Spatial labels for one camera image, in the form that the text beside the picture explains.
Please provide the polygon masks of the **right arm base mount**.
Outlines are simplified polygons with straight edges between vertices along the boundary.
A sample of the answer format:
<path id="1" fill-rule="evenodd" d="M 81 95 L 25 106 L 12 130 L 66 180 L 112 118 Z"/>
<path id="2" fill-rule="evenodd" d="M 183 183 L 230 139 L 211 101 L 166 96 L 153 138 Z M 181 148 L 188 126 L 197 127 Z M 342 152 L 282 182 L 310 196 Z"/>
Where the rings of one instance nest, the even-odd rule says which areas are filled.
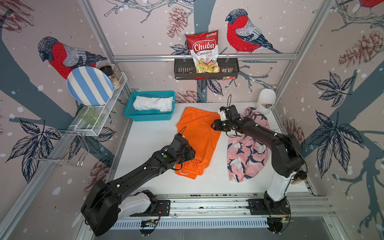
<path id="1" fill-rule="evenodd" d="M 270 199 L 248 199 L 248 209 L 253 216 L 261 215 L 286 215 L 291 214 L 291 209 L 286 198 L 279 202 Z"/>

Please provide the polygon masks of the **orange cloth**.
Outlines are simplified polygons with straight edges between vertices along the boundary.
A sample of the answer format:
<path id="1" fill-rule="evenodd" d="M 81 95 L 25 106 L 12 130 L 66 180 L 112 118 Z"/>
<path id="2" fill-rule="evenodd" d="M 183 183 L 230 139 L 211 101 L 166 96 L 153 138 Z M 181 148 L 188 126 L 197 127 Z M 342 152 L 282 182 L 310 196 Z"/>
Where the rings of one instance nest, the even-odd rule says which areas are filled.
<path id="1" fill-rule="evenodd" d="M 185 108 L 177 123 L 177 129 L 189 141 L 196 155 L 193 160 L 185 162 L 181 169 L 175 172 L 177 175 L 194 180 L 210 165 L 221 135 L 221 132 L 211 128 L 211 124 L 219 119 L 218 113 L 192 107 Z"/>

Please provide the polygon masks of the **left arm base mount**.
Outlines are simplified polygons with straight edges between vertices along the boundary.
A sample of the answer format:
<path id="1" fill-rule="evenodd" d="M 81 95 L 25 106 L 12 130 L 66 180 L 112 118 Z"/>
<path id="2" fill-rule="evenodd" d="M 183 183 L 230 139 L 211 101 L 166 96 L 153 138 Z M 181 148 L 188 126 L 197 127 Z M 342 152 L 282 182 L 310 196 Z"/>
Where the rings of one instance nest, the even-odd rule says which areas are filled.
<path id="1" fill-rule="evenodd" d="M 149 206 L 145 211 L 132 214 L 131 217 L 149 217 L 155 214 L 160 214 L 161 217 L 169 216 L 171 201 L 170 200 L 159 200 L 151 191 L 144 190 L 140 193 L 136 193 L 135 196 L 141 196 L 149 199 Z"/>

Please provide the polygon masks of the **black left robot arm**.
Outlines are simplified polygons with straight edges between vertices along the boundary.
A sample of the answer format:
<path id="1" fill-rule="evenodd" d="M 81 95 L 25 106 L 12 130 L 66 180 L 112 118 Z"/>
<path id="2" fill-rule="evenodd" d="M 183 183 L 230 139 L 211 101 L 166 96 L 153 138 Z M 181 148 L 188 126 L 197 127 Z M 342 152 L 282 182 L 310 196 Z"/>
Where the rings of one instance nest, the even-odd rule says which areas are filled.
<path id="1" fill-rule="evenodd" d="M 121 218 L 134 214 L 162 212 L 157 208 L 157 199 L 151 191 L 132 193 L 149 180 L 160 176 L 175 165 L 195 158 L 196 152 L 180 133 L 172 143 L 156 151 L 141 166 L 126 175 L 105 183 L 97 181 L 91 188 L 81 213 L 94 235 L 99 237 L 109 231 Z"/>

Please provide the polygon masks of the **white shorts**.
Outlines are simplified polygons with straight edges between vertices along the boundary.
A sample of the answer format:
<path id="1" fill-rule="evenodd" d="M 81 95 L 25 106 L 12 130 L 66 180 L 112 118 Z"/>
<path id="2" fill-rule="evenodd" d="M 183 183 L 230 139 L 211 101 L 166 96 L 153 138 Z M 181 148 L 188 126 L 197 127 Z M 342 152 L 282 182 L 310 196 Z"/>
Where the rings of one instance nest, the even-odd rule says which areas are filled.
<path id="1" fill-rule="evenodd" d="M 173 97 L 148 98 L 138 96 L 133 103 L 133 107 L 138 111 L 158 110 L 160 112 L 171 112 L 173 103 Z"/>

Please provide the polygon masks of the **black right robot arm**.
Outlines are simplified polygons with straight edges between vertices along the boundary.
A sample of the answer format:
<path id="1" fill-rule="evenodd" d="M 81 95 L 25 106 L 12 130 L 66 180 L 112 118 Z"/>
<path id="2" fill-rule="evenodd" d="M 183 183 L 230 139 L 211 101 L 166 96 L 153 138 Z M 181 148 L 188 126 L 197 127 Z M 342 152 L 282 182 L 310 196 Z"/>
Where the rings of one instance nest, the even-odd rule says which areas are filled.
<path id="1" fill-rule="evenodd" d="M 220 118 L 214 120 L 215 131 L 244 134 L 259 141 L 272 152 L 272 167 L 275 171 L 265 199 L 280 202 L 286 197 L 288 186 L 304 164 L 304 157 L 296 138 L 269 130 L 249 117 L 241 117 L 234 105 L 221 107 Z"/>

